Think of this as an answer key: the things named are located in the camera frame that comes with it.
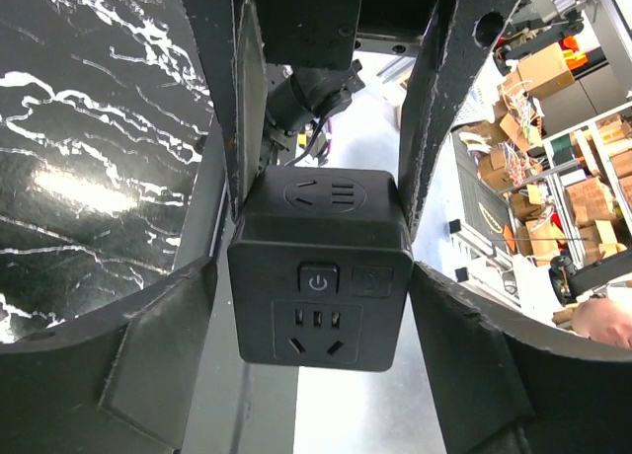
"black cable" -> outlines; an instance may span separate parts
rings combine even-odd
[[[307,155],[309,155],[310,151],[312,150],[312,148],[318,141],[318,135],[320,135],[320,132],[323,130],[323,126],[325,126],[325,123],[327,122],[328,119],[329,119],[329,116],[325,115],[323,116],[323,118],[319,120],[318,124],[316,125],[316,128],[314,128],[314,132],[312,133],[312,136],[309,138],[309,142],[305,146],[305,150],[293,160],[289,160],[287,163],[285,163],[286,166],[294,166],[296,163],[300,163],[301,161],[303,161],[307,157]]]

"black power strip cube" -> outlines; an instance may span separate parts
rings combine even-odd
[[[413,258],[388,173],[268,167],[228,261],[247,362],[392,365]]]

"black marble surface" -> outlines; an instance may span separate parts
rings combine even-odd
[[[0,0],[0,341],[171,270],[212,103],[180,0]]]

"square button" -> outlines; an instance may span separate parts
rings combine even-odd
[[[336,265],[303,264],[298,272],[298,290],[309,296],[332,296],[338,292]]]
[[[352,296],[388,298],[391,295],[393,268],[388,266],[354,266]]]

